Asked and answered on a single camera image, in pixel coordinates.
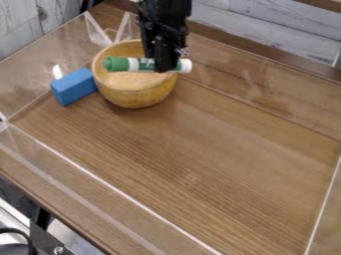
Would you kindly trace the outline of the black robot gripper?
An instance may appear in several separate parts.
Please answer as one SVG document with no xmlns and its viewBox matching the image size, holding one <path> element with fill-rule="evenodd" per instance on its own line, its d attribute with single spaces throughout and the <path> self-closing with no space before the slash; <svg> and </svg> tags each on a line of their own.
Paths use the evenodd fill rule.
<svg viewBox="0 0 341 255">
<path fill-rule="evenodd" d="M 156 59 L 156 71 L 164 73 L 177 67 L 187 47 L 192 0 L 140 0 L 138 10 L 146 57 Z"/>
</svg>

